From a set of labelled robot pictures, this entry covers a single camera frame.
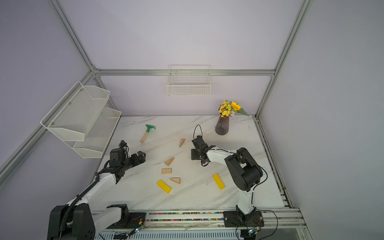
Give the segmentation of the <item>wooden rectangular block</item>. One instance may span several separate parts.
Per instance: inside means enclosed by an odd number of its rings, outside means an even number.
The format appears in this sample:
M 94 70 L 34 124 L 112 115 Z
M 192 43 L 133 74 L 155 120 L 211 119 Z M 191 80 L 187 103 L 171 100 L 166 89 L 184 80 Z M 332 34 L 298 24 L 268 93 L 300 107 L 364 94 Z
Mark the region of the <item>wooden rectangular block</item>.
M 161 173 L 163 175 L 171 174 L 172 173 L 172 168 L 164 168 L 161 170 Z

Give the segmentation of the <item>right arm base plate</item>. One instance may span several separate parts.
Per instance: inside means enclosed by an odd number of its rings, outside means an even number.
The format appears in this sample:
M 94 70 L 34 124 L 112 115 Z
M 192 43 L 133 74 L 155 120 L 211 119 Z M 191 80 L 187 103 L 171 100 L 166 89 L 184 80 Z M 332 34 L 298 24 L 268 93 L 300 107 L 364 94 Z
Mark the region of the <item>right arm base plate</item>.
M 260 211 L 253 210 L 248 215 L 241 211 L 224 211 L 224 224 L 229 227 L 264 227 L 264 218 Z

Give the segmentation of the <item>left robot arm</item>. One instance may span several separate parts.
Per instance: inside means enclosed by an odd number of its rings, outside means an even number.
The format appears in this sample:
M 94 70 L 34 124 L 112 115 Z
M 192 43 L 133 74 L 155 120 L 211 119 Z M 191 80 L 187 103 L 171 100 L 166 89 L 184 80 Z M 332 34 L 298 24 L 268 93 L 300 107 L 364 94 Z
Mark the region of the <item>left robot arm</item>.
M 93 209 L 106 193 L 125 175 L 125 172 L 146 161 L 144 152 L 130 154 L 128 147 L 110 152 L 103 169 L 95 173 L 95 180 L 66 205 L 56 206 L 50 213 L 49 240 L 93 240 L 102 231 L 113 226 L 139 228 L 145 214 L 130 215 L 126 204 L 111 204 L 101 213 Z

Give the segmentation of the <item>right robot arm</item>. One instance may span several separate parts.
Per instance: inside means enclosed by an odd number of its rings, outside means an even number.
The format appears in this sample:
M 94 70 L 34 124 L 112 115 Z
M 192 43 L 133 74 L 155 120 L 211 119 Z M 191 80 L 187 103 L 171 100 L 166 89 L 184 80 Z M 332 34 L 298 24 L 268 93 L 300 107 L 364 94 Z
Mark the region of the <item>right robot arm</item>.
M 209 163 L 226 165 L 233 182 L 239 189 L 239 201 L 236 206 L 239 215 L 248 216 L 255 211 L 254 190 L 268 179 L 268 173 L 251 156 L 246 148 L 236 151 L 223 150 L 209 146 L 202 136 L 192 140 L 192 160 L 199 160 L 203 167 Z

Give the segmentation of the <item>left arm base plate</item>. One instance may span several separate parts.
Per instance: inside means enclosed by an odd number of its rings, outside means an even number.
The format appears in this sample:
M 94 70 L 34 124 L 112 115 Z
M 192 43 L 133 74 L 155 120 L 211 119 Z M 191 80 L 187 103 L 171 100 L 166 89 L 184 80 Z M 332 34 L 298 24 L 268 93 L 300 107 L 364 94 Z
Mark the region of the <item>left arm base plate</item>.
M 124 216 L 117 223 L 107 227 L 107 229 L 136 229 L 144 225 L 146 221 L 146 216 L 147 213 L 144 212 L 129 213 L 129 215 Z

